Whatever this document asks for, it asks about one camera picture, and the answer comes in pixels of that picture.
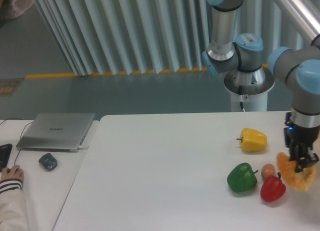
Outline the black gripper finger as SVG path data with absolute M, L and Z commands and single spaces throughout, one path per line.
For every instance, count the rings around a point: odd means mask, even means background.
M 306 168 L 310 168 L 319 161 L 319 156 L 313 151 L 312 146 L 300 143 L 300 159 L 296 162 L 294 171 L 296 173 L 302 172 Z
M 300 159 L 300 143 L 290 142 L 289 144 L 289 161 L 298 162 Z

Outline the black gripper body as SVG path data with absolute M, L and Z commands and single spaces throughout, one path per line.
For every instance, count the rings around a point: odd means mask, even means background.
M 291 141 L 312 147 L 320 132 L 320 115 L 289 111 L 285 114 L 284 124 L 284 140 L 287 147 Z

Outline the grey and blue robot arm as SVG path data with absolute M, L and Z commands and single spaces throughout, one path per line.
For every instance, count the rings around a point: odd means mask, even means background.
M 263 41 L 253 33 L 233 36 L 237 11 L 244 0 L 207 0 L 215 13 L 217 27 L 203 52 L 212 74 L 226 72 L 225 87 L 237 96 L 236 110 L 243 110 L 244 96 L 267 93 L 275 79 L 293 93 L 292 108 L 286 114 L 284 140 L 289 160 L 300 173 L 319 161 L 313 144 L 320 132 L 320 11 L 310 0 L 273 0 L 309 43 L 300 50 L 279 47 L 263 67 Z

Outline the white striped sleeve forearm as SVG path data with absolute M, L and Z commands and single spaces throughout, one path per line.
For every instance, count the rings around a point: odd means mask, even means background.
M 7 179 L 0 182 L 0 230 L 28 231 L 29 223 L 23 182 L 19 179 Z

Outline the person's hand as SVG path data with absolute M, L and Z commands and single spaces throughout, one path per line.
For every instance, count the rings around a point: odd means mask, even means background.
M 0 181 L 18 180 L 23 182 L 24 171 L 19 165 L 14 165 L 11 168 L 5 167 L 1 171 Z

